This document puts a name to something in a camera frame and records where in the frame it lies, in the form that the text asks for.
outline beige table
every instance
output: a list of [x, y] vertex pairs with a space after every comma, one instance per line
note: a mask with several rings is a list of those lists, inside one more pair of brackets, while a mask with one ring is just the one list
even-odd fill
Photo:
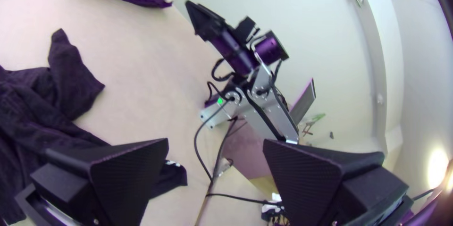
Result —
[[[76, 124], [113, 145], [167, 137], [168, 159], [187, 169], [189, 186], [152, 199], [142, 225], [194, 225], [209, 180], [195, 156], [193, 136], [208, 95], [206, 81], [219, 55], [194, 36], [175, 8], [148, 9], [120, 0], [0, 0], [0, 65], [9, 70], [48, 66], [50, 36], [59, 28], [106, 85]], [[200, 133], [198, 147], [209, 169], [226, 127]], [[223, 180], [215, 191], [241, 195], [237, 192], [244, 190], [241, 186], [253, 190], [235, 169]], [[243, 196], [262, 199], [259, 193]], [[209, 213], [218, 214], [217, 202], [225, 206], [239, 202], [239, 212], [250, 207], [216, 198]], [[257, 205], [251, 206], [257, 212], [254, 218], [259, 217]], [[230, 216], [217, 219], [229, 225]], [[204, 220], [205, 225], [212, 221], [209, 216]]]

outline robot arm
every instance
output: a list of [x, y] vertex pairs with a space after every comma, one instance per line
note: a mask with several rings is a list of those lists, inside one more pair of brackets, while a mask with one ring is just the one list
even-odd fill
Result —
[[270, 31], [254, 38], [259, 29], [249, 17], [234, 29], [222, 17], [200, 4], [187, 1], [186, 7], [195, 34], [211, 42], [234, 71], [224, 78], [215, 77], [215, 69], [222, 60], [216, 64], [213, 78], [228, 80], [228, 83], [221, 94], [205, 103], [200, 117], [207, 119], [227, 103], [224, 99], [231, 100], [208, 122], [208, 126], [213, 128], [237, 116], [244, 118], [263, 139], [298, 143], [299, 131], [279, 98], [276, 76], [268, 67], [276, 61], [288, 59], [277, 37]]

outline grey screen panel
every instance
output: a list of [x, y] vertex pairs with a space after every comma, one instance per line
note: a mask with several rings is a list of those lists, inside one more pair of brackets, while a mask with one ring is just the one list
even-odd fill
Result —
[[291, 109], [291, 112], [289, 113], [296, 125], [302, 121], [302, 118], [305, 116], [308, 109], [315, 101], [315, 98], [315, 82], [312, 79], [308, 87], [303, 92], [302, 96], [299, 98], [299, 100], [296, 102], [294, 107]]

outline white wall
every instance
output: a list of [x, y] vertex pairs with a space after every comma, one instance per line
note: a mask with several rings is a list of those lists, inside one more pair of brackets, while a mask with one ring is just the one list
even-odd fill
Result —
[[453, 42], [438, 0], [392, 1], [404, 55], [404, 143], [394, 173], [415, 196], [434, 187], [453, 155]]
[[[373, 74], [353, 3], [349, 0], [192, 0], [236, 25], [246, 15], [272, 29], [289, 53], [277, 86], [294, 103], [314, 77], [317, 99], [308, 112], [327, 116], [307, 140], [368, 140], [373, 130]], [[186, 15], [185, 0], [176, 7]]]

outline purple panel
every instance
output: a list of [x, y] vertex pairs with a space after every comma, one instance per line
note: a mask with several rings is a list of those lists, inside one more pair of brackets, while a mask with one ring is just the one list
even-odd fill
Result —
[[238, 74], [248, 75], [258, 66], [255, 56], [250, 51], [241, 48], [228, 30], [210, 42]]

